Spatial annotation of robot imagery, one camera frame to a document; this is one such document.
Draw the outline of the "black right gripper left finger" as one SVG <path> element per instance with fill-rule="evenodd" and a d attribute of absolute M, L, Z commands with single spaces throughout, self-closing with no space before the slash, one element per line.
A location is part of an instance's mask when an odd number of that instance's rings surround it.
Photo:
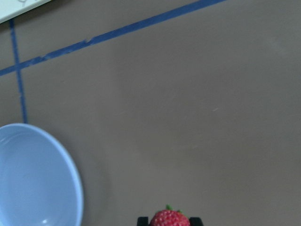
<path fill-rule="evenodd" d="M 137 226 L 149 226 L 149 218 L 148 217 L 138 217 Z"/>

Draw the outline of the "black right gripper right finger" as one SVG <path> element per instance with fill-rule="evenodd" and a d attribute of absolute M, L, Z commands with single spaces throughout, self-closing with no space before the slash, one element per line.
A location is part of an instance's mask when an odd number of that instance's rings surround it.
<path fill-rule="evenodd" d="M 190 226 L 203 226 L 202 219 L 199 217 L 190 217 Z"/>

